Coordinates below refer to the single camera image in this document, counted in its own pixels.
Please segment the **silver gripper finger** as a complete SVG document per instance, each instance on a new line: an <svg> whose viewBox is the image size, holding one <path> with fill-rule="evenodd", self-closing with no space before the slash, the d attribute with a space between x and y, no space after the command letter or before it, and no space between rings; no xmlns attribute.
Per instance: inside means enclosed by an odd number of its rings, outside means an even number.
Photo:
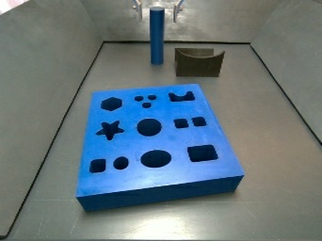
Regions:
<svg viewBox="0 0 322 241"><path fill-rule="evenodd" d="M133 2L133 10L137 13L138 16L138 22L141 21L141 1L140 0L132 0Z"/></svg>
<svg viewBox="0 0 322 241"><path fill-rule="evenodd" d="M176 4L173 5L173 23L177 21L177 15L180 11L182 10L182 1L184 0L177 0Z"/></svg>

